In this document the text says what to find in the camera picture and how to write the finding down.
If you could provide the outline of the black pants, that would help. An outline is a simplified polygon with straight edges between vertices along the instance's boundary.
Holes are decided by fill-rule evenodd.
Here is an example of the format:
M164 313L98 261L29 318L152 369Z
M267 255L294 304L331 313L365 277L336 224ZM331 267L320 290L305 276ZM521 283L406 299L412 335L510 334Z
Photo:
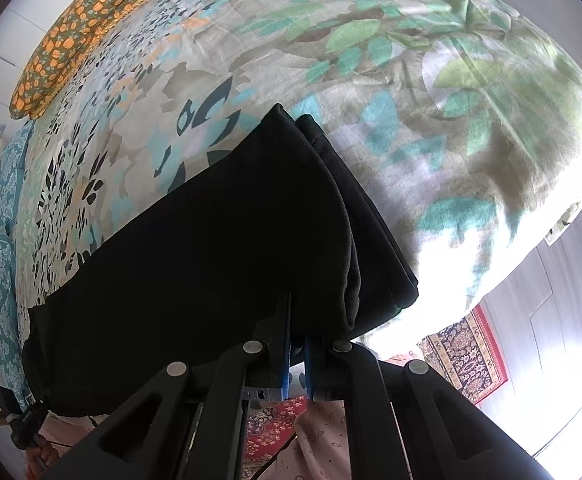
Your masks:
M24 374L58 415L110 414L169 363L214 361L279 312L300 348L309 335L355 338L417 296L323 129L275 106L31 309Z

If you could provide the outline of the pink dotted pajama pants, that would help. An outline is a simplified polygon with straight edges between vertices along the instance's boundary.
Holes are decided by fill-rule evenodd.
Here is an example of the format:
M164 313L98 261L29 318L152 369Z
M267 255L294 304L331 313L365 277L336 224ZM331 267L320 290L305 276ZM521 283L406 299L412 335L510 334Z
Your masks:
M48 416L42 446L26 451L26 478L37 479L41 458L51 465L93 431L105 416ZM250 408L241 477L244 479L349 479L346 417L341 401L313 402L297 396Z

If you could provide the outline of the red patterned floor rug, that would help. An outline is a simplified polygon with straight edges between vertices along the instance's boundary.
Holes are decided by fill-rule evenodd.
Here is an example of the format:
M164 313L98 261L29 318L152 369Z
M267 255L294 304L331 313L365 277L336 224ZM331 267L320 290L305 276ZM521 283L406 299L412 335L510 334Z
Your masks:
M404 366L425 361L472 403L482 402L508 380L504 359L480 306L461 321L425 337L417 347L387 362ZM254 479L294 434L294 423L306 408L304 366L291 368L289 398L251 404L241 477Z

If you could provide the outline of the near blue floral pillow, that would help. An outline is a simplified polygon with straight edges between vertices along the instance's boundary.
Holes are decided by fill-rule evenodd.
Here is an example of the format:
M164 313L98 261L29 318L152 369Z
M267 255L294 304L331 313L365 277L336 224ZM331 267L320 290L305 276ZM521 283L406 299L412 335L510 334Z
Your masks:
M30 405L31 391L24 374L14 269L14 242L0 233L0 377L2 386L10 389L22 408Z

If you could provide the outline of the blue floral pillow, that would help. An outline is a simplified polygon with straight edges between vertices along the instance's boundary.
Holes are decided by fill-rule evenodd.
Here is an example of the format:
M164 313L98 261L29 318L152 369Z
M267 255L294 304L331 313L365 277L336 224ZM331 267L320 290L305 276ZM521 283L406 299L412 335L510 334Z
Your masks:
M34 125L34 120L28 120L0 153L0 237L9 236L17 221L26 150Z
M31 391L24 374L14 269L14 242L0 233L0 377L2 386L10 389L22 408L30 405Z

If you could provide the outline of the far blue floral pillow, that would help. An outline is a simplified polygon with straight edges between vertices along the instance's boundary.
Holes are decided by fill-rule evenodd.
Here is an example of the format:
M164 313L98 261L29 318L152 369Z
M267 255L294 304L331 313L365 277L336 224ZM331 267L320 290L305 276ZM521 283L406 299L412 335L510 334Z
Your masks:
M0 153L0 237L9 236L17 221L26 150L34 125L34 120L28 120Z

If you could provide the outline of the floral bed sheet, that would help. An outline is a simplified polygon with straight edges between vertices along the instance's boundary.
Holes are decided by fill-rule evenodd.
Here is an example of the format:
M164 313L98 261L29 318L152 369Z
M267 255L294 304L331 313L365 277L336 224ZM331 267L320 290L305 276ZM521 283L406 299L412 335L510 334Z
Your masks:
M323 127L408 258L400 328L462 318L582 200L582 70L500 0L146 0L23 118L19 309L277 103Z

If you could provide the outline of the orange green patterned pillow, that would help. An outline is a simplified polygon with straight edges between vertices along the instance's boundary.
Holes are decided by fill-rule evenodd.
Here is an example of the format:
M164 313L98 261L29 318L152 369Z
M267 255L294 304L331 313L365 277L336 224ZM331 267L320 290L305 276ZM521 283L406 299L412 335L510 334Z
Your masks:
M14 87L9 114L37 118L105 34L146 0L73 0L32 52Z

